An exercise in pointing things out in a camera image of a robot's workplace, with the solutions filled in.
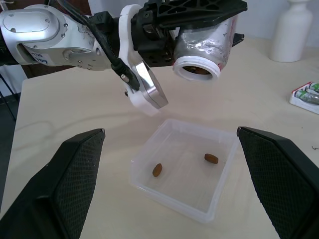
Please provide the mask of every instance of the beige table surface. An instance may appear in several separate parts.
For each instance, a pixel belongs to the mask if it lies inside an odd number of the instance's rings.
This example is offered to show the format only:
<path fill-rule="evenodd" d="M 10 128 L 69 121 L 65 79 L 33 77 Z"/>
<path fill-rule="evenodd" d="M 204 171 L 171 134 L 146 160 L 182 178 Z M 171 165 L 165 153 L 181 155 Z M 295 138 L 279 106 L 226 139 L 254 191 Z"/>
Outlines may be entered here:
<path fill-rule="evenodd" d="M 238 126 L 291 139 L 319 166 L 319 115 L 288 103 L 290 92 L 319 78 L 319 50 L 304 60 L 268 59 L 269 42 L 245 39 L 216 82 L 188 82 L 171 67 L 154 69 L 168 100 L 148 117 L 124 96 L 111 70 L 69 69 L 25 80 L 1 215 L 28 180 L 68 138 L 105 128 L 97 185 L 82 239 L 277 239 L 255 193 L 241 147 L 220 198 L 216 219 L 200 224 L 144 196 L 129 183 L 130 161 L 166 119 L 236 132 Z"/>

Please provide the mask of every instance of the black cable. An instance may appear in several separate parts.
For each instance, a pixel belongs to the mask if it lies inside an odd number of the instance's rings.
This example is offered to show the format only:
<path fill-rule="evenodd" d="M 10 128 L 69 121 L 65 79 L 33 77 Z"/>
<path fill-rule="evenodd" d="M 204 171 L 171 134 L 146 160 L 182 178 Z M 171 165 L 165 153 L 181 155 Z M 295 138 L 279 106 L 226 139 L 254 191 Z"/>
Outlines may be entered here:
<path fill-rule="evenodd" d="M 96 25 L 87 17 L 84 16 L 68 3 L 66 0 L 56 0 L 61 7 L 63 7 L 69 14 L 80 24 L 87 26 L 92 34 L 95 36 L 96 40 L 100 44 L 102 50 L 104 51 L 105 55 L 111 62 L 111 67 L 115 71 L 117 75 L 121 78 L 124 76 L 128 79 L 127 84 L 134 90 L 138 91 L 140 89 L 139 81 L 136 78 L 136 75 L 131 71 L 131 69 L 123 62 L 122 59 L 119 59 L 112 51 L 111 46 L 108 43 L 107 38 L 103 35 Z"/>

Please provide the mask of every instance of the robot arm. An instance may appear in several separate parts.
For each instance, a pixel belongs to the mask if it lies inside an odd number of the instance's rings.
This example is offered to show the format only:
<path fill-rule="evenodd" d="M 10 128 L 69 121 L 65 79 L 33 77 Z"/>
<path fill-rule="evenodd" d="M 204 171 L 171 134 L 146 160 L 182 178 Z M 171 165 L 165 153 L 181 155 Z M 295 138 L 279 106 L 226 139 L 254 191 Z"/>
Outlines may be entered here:
<path fill-rule="evenodd" d="M 150 116 L 168 104 L 150 67 L 176 65 L 184 51 L 182 57 L 195 56 L 206 65 L 182 62 L 183 74 L 177 74 L 188 80 L 211 80 L 218 75 L 210 65 L 220 71 L 231 46 L 244 39 L 234 33 L 232 20 L 247 10 L 241 0 L 149 0 L 144 7 L 126 6 L 117 18 L 108 12 L 88 18 L 66 1 L 57 1 L 71 16 L 47 5 L 0 13 L 0 65 L 112 68 L 133 105 Z M 177 27 L 181 31 L 175 38 L 172 31 Z M 194 29 L 191 42 L 183 42 Z M 223 47 L 216 45 L 220 39 Z M 227 56 L 218 66 L 211 54 L 214 48 Z"/>

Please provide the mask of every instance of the brown capsule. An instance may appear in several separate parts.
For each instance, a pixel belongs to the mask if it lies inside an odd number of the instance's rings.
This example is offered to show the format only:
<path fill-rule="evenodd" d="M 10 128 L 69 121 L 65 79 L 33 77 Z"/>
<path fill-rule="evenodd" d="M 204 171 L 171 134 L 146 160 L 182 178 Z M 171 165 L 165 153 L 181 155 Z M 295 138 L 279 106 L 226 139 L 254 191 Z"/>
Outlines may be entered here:
<path fill-rule="evenodd" d="M 153 170 L 153 176 L 158 177 L 163 169 L 163 166 L 159 163 Z"/>
<path fill-rule="evenodd" d="M 205 154 L 205 160 L 210 162 L 210 163 L 214 163 L 214 164 L 218 163 L 218 158 L 214 155 L 209 154 L 209 153 Z"/>

